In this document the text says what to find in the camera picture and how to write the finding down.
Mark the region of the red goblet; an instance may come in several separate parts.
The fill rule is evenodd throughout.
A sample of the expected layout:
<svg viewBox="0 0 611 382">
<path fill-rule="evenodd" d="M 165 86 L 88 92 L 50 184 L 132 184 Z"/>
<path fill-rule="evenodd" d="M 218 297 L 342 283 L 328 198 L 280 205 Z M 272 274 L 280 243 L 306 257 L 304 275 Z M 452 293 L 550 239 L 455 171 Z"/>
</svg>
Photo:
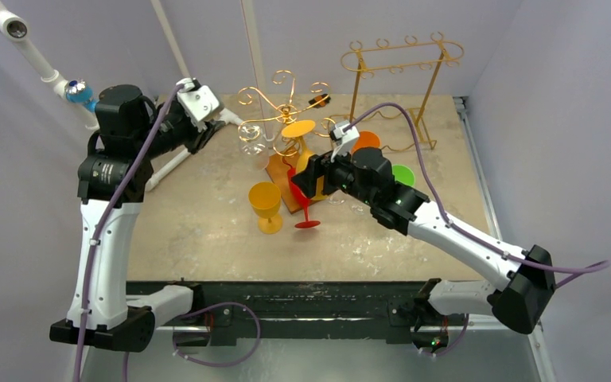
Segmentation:
<svg viewBox="0 0 611 382">
<path fill-rule="evenodd" d="M 310 199 L 306 197 L 303 192 L 294 184 L 292 178 L 296 174 L 296 170 L 293 166 L 287 171 L 287 180 L 288 185 L 290 187 L 290 192 L 296 202 L 302 207 L 302 211 L 304 213 L 304 220 L 296 223 L 294 225 L 295 228 L 306 229 L 306 228 L 314 228 L 317 227 L 321 222 L 319 220 L 311 220 L 309 218 L 309 205 Z"/>
</svg>

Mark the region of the gold scroll wine glass rack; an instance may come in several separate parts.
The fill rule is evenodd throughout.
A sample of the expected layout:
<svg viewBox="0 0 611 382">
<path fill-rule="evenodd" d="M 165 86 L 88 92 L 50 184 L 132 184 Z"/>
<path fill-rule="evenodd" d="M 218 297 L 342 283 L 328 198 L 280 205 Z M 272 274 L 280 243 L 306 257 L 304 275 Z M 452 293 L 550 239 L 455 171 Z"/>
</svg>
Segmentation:
<svg viewBox="0 0 611 382">
<path fill-rule="evenodd" d="M 241 88 L 237 93 L 238 102 L 240 104 L 249 106 L 253 103 L 257 103 L 259 105 L 266 103 L 274 114 L 267 118 L 263 117 L 260 119 L 249 119 L 243 122 L 240 126 L 247 124 L 258 125 L 265 128 L 275 128 L 275 130 L 271 132 L 271 137 L 267 139 L 270 155 L 266 172 L 270 180 L 279 187 L 282 194 L 282 202 L 284 203 L 287 211 L 290 213 L 295 213 L 301 211 L 302 207 L 296 202 L 290 192 L 290 187 L 287 180 L 287 171 L 290 166 L 293 166 L 294 168 L 296 166 L 297 155 L 294 151 L 296 146 L 293 143 L 290 143 L 288 138 L 283 138 L 281 131 L 285 126 L 291 123 L 305 120 L 301 118 L 301 114 L 316 108 L 309 107 L 309 102 L 302 107 L 299 107 L 294 103 L 297 81 L 295 75 L 290 70 L 281 69 L 276 71 L 271 77 L 271 82 L 275 85 L 289 85 L 289 92 L 286 100 L 281 103 L 276 103 L 256 86 Z M 321 81 L 312 83 L 309 88 L 312 98 L 323 93 L 329 94 L 329 91 L 330 86 Z M 322 132 L 316 131 L 316 126 L 309 134 L 314 134 L 320 137 L 325 135 Z"/>
</svg>

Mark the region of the orange goblet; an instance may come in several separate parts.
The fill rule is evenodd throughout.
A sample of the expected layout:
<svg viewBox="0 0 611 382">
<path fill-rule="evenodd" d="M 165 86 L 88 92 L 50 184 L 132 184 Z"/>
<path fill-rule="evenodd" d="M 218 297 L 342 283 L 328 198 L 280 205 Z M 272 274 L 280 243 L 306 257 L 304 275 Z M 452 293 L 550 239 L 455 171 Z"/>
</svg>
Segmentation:
<svg viewBox="0 0 611 382">
<path fill-rule="evenodd" d="M 351 153 L 354 154 L 363 148 L 380 148 L 379 136 L 372 131 L 360 131 L 359 138 L 356 140 Z"/>
</svg>

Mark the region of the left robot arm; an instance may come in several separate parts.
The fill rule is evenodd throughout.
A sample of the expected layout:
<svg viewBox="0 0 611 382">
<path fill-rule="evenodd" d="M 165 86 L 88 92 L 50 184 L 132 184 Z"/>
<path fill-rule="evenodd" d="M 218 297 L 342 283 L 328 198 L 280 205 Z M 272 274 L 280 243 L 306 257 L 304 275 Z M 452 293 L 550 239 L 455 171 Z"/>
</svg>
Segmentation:
<svg viewBox="0 0 611 382">
<path fill-rule="evenodd" d="M 78 279 L 66 316 L 50 326 L 52 341 L 139 353 L 156 328 L 175 317 L 185 325 L 203 320 L 205 304 L 192 287 L 164 286 L 129 301 L 126 276 L 152 160 L 180 146 L 198 152 L 222 127 L 217 115 L 223 107 L 193 78 L 178 81 L 160 106 L 132 84 L 101 92 L 99 127 L 77 171 L 83 228 Z"/>
</svg>

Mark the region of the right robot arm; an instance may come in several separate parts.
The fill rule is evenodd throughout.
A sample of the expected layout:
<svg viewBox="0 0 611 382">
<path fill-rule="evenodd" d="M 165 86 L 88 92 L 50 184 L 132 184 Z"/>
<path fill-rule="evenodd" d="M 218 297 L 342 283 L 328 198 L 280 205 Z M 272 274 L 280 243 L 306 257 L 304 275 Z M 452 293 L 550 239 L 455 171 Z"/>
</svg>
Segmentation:
<svg viewBox="0 0 611 382">
<path fill-rule="evenodd" d="M 438 280 L 414 304 L 421 322 L 433 324 L 451 314 L 490 315 L 530 334 L 557 289 L 548 250 L 499 241 L 442 212 L 426 194 L 397 181 L 377 148 L 345 156 L 315 154 L 293 182 L 308 198 L 346 193 L 366 204 L 380 225 L 441 249 L 483 277 L 482 282 Z"/>
</svg>

